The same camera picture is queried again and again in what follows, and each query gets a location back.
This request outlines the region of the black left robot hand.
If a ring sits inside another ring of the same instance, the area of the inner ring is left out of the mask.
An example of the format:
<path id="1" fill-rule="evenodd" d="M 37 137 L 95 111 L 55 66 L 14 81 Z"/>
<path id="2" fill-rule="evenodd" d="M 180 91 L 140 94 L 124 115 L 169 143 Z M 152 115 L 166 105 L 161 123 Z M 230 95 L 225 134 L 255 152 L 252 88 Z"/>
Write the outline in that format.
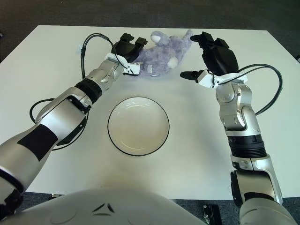
<path id="1" fill-rule="evenodd" d="M 112 52 L 105 56 L 105 59 L 115 61 L 123 67 L 123 74 L 138 76 L 140 73 L 140 63 L 134 62 L 148 41 L 139 37 L 134 44 L 130 43 L 134 37 L 124 33 L 118 42 L 114 44 Z"/>

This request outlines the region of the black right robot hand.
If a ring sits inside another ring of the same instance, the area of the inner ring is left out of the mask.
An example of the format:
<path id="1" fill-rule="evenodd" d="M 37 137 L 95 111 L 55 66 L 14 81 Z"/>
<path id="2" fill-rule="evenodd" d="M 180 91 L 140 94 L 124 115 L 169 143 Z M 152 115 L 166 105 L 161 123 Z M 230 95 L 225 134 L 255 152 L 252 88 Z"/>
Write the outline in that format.
<path id="1" fill-rule="evenodd" d="M 190 39 L 197 42 L 203 50 L 202 58 L 207 68 L 181 72 L 180 77 L 212 89 L 231 81 L 247 82 L 247 77 L 238 72 L 239 67 L 235 54 L 223 39 L 213 39 L 207 32 L 193 35 Z"/>

